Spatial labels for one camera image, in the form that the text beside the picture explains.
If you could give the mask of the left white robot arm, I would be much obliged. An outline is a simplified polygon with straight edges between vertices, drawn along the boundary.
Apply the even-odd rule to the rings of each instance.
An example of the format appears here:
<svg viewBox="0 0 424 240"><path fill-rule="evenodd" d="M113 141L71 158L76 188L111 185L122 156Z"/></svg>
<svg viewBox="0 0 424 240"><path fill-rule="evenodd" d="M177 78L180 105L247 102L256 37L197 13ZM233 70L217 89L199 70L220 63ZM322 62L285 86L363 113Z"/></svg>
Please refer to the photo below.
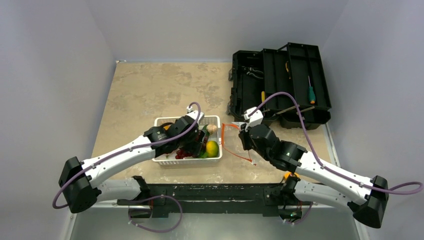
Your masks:
<svg viewBox="0 0 424 240"><path fill-rule="evenodd" d="M162 125L153 126L130 143L101 156L82 161L76 156L69 158L59 177L60 190L52 206L60 209L57 200L63 195L66 200L63 207L68 207L71 213L89 209L99 196L105 195L101 185L113 175L192 142L203 117L203 112L195 110L178 118L168 129Z"/></svg>

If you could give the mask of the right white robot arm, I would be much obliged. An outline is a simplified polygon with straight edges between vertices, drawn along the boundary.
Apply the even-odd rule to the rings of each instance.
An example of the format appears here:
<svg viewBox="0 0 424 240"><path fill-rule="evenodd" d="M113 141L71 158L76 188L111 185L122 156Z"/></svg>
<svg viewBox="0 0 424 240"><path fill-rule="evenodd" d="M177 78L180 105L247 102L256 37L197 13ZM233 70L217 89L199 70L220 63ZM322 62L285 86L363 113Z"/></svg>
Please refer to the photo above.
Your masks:
<svg viewBox="0 0 424 240"><path fill-rule="evenodd" d="M375 229L382 226L389 195L388 181L348 172L321 161L311 151L293 142L280 140L266 125L253 127L243 123L239 138L244 150L254 150L264 160L281 171L298 173L318 180L349 199L347 206L360 223Z"/></svg>

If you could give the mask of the clear zip top bag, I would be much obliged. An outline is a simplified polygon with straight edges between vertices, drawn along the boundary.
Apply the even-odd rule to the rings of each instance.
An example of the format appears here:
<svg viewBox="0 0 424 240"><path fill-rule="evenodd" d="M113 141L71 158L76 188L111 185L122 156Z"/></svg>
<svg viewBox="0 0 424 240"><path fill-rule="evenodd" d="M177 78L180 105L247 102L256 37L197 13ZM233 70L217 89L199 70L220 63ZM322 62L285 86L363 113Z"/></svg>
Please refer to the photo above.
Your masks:
<svg viewBox="0 0 424 240"><path fill-rule="evenodd" d="M221 146L222 149L229 153L232 157L249 162L256 166L257 163L252 159L249 150L244 150L242 142L239 138L240 125L238 122L221 124Z"/></svg>

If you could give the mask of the purple grape bunch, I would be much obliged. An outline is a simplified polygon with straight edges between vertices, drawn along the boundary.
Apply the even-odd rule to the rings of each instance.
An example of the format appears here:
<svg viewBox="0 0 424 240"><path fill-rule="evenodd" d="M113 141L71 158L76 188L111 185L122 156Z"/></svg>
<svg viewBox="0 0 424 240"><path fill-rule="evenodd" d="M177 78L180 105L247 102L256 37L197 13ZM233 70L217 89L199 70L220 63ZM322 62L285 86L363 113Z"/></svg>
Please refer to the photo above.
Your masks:
<svg viewBox="0 0 424 240"><path fill-rule="evenodd" d="M203 137L202 130L199 130L197 132L197 136L188 142L183 147L179 148L176 151L176 159L183 159L187 157L193 157L193 158L200 158L200 151L202 147L202 137Z"/></svg>

